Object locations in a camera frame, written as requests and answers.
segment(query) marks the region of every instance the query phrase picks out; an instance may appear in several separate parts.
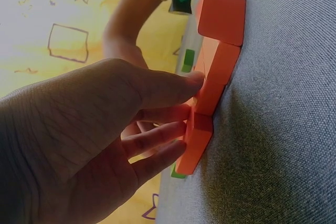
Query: stacked blocks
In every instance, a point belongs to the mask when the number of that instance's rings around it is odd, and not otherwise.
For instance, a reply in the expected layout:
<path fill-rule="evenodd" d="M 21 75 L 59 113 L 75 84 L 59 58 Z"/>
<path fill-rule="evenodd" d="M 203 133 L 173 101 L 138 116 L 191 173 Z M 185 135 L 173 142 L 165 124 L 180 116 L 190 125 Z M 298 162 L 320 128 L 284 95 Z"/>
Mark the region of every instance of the stacked blocks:
<path fill-rule="evenodd" d="M 198 33 L 204 36 L 195 71 L 203 72 L 203 87 L 194 97 L 183 140 L 184 154 L 175 171 L 191 175 L 213 134 L 212 115 L 228 84 L 243 44 L 246 0 L 200 0 Z"/>

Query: gray fabric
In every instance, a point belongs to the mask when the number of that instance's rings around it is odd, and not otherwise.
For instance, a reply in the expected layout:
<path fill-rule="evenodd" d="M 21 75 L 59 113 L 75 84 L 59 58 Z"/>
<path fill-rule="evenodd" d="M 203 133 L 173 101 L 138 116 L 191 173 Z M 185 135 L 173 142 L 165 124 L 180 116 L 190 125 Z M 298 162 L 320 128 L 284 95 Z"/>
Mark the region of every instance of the gray fabric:
<path fill-rule="evenodd" d="M 195 174 L 156 223 L 336 223 L 336 0 L 247 0 L 240 60 Z"/>

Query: finger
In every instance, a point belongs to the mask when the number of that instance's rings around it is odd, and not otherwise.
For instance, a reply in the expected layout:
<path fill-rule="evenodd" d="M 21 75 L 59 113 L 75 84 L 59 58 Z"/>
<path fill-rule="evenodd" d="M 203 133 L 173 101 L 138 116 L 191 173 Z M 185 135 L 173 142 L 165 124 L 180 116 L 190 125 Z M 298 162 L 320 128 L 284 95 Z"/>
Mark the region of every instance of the finger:
<path fill-rule="evenodd" d="M 140 129 L 141 132 L 147 132 L 147 131 L 150 131 L 150 130 L 156 128 L 156 126 L 153 123 L 150 123 L 150 122 L 137 122 L 136 124 L 138 125 L 138 128 Z"/>
<path fill-rule="evenodd" d="M 187 104 L 181 104 L 168 108 L 140 110 L 132 121 L 171 123 L 187 120 L 189 117 L 189 113 L 190 113 L 190 106 Z"/>
<path fill-rule="evenodd" d="M 194 96 L 202 87 L 204 74 L 192 72 L 187 77 L 139 69 L 141 82 L 134 87 L 141 99 L 141 108 L 163 108 L 181 104 Z"/>
<path fill-rule="evenodd" d="M 176 141 L 153 156 L 133 163 L 132 167 L 138 177 L 138 187 L 173 164 L 184 153 L 185 148 L 186 144 L 183 141 Z"/>
<path fill-rule="evenodd" d="M 131 123 L 128 125 L 121 133 L 121 138 L 124 139 L 128 136 L 133 136 L 141 133 L 141 129 L 138 127 L 137 123 Z"/>
<path fill-rule="evenodd" d="M 168 123 L 150 131 L 127 137 L 121 143 L 127 157 L 132 158 L 182 136 L 185 130 L 184 122 Z"/>

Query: toy block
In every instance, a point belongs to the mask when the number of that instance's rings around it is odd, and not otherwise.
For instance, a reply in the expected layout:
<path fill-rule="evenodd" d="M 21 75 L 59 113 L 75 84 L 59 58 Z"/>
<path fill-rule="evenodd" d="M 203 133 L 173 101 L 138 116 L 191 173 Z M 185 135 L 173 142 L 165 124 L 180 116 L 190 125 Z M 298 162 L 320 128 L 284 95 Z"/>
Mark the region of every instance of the toy block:
<path fill-rule="evenodd" d="M 227 85 L 240 55 L 240 47 L 204 37 L 202 43 L 206 79 Z"/>
<path fill-rule="evenodd" d="M 221 98 L 225 86 L 222 84 L 218 84 L 216 82 L 212 82 L 207 78 L 205 73 L 204 62 L 205 61 L 204 61 L 203 48 L 201 48 L 195 66 L 195 71 L 200 71 L 204 73 L 205 80 L 202 88 L 194 97 L 194 107 L 196 113 L 212 116 L 217 107 L 218 101 Z"/>
<path fill-rule="evenodd" d="M 184 61 L 181 71 L 184 73 L 191 72 L 194 65 L 195 51 L 187 49 L 185 51 Z"/>
<path fill-rule="evenodd" d="M 176 169 L 176 163 L 172 164 L 172 166 L 171 166 L 170 176 L 172 178 L 181 178 L 181 179 L 183 179 L 183 178 L 187 177 L 186 175 L 177 173 L 175 169 Z"/>
<path fill-rule="evenodd" d="M 187 147 L 183 155 L 176 161 L 175 170 L 177 173 L 185 175 L 194 173 L 212 134 L 212 117 L 197 114 L 192 109 L 187 121 L 186 133 L 183 137 Z"/>
<path fill-rule="evenodd" d="M 200 35 L 241 46 L 244 38 L 246 0 L 200 0 L 196 7 Z"/>

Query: hand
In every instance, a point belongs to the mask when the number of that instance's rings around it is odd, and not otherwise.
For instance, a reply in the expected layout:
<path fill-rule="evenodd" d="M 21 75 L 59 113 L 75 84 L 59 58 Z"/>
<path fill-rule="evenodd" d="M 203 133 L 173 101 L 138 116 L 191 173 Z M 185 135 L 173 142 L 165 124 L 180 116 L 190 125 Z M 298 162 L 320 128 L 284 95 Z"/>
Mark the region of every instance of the hand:
<path fill-rule="evenodd" d="M 122 59 L 135 66 L 147 69 L 148 66 L 142 56 L 141 49 L 136 46 L 134 41 L 131 41 L 122 36 L 105 36 L 104 37 L 104 55 L 110 59 Z M 127 137 L 154 129 L 155 126 L 151 122 L 133 122 L 125 128 L 122 132 L 122 136 Z M 155 154 L 164 147 L 159 146 L 144 152 L 144 157 L 149 157 Z"/>
<path fill-rule="evenodd" d="M 184 152 L 178 141 L 128 161 L 184 134 L 189 107 L 178 104 L 203 78 L 104 60 L 1 99 L 2 222 L 83 224 L 107 217 Z M 121 140 L 135 121 L 166 125 Z"/>

